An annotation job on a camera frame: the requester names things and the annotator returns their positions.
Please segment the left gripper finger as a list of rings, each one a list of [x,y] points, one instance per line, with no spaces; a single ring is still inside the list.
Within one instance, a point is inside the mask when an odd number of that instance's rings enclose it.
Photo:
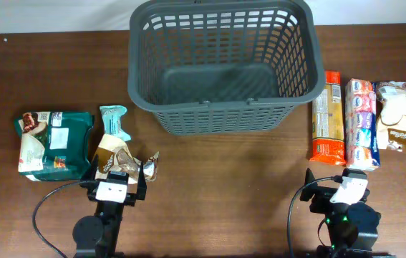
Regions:
[[[96,181],[95,175],[98,169],[98,164],[99,164],[99,156],[95,154],[89,168],[84,172],[83,176],[80,179],[82,183],[93,183]]]
[[[144,174],[144,163],[142,162],[140,164],[140,170],[139,170],[138,180],[137,180],[137,193],[145,194],[146,192],[147,192],[147,184],[146,184],[145,174]]]

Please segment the brown snack bag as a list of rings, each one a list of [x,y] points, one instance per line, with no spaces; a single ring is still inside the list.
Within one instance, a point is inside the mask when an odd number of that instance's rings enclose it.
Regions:
[[[159,152],[142,162],[132,156],[127,143],[113,135],[104,134],[95,151],[98,157],[95,179],[106,179],[110,174],[129,175],[128,183],[136,184],[140,166],[146,181],[154,181],[158,172]]]

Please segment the orange spaghetti packet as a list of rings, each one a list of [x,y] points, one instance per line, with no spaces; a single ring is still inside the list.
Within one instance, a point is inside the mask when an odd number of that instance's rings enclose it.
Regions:
[[[345,165],[341,74],[325,71],[325,86],[312,101],[312,154],[310,161]]]

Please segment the green food pouch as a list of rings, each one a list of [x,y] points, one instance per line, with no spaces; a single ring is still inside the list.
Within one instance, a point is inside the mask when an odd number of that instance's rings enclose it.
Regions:
[[[18,172],[30,181],[78,180],[90,166],[89,112],[34,111],[14,120],[21,139]]]

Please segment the teal snack wrapper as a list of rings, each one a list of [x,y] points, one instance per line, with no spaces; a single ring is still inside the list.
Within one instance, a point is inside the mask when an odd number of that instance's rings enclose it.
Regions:
[[[122,116],[127,113],[127,108],[122,105],[100,106],[104,133],[113,135],[127,142],[131,136],[122,129]]]

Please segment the Kleenex tissue multipack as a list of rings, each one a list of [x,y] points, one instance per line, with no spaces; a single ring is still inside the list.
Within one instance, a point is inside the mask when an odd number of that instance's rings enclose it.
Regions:
[[[351,79],[345,93],[347,167],[373,171],[381,166],[377,147],[374,88],[370,81]]]

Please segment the beige Pantree rice bag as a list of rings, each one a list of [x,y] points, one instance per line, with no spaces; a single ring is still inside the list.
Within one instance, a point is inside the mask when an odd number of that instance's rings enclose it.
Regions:
[[[380,81],[374,87],[382,104],[376,124],[378,147],[406,153],[406,81]]]

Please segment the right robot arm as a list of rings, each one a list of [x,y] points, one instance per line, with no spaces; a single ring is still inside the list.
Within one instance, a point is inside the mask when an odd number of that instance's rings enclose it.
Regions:
[[[381,213],[366,204],[370,194],[365,172],[344,169],[342,175],[332,177],[336,188],[320,186],[311,169],[306,170],[301,201],[310,201],[311,213],[324,218],[319,229],[327,227],[329,244],[316,248],[318,257],[371,257],[378,238],[377,227]]]

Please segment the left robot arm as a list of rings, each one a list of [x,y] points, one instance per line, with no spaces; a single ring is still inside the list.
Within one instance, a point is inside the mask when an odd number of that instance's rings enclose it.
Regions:
[[[75,257],[125,257],[116,250],[122,215],[126,206],[145,200],[147,184],[144,165],[140,164],[137,190],[128,191],[129,174],[115,171],[106,179],[96,179],[99,158],[95,157],[80,179],[87,198],[97,204],[95,213],[81,218],[72,231],[76,243]]]

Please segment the grey plastic basket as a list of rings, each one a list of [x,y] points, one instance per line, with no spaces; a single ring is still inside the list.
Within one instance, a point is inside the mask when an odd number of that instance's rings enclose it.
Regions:
[[[147,1],[128,58],[130,99],[174,135],[271,130],[325,85],[302,0]]]

